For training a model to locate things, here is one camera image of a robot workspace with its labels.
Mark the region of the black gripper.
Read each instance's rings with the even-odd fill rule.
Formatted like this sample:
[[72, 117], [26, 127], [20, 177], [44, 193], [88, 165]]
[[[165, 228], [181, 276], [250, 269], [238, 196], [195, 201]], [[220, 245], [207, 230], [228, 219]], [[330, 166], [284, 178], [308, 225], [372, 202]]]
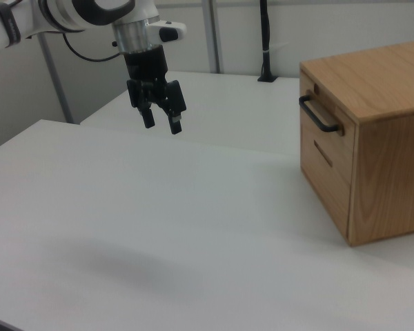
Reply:
[[127, 80], [130, 103], [136, 108], [146, 128], [155, 125], [150, 109], [152, 103], [160, 103], [166, 97], [166, 114], [170, 131], [178, 134], [181, 128], [181, 113], [186, 110], [186, 103], [177, 80], [166, 82], [168, 71], [164, 48], [162, 45], [144, 52], [125, 54], [128, 69]]

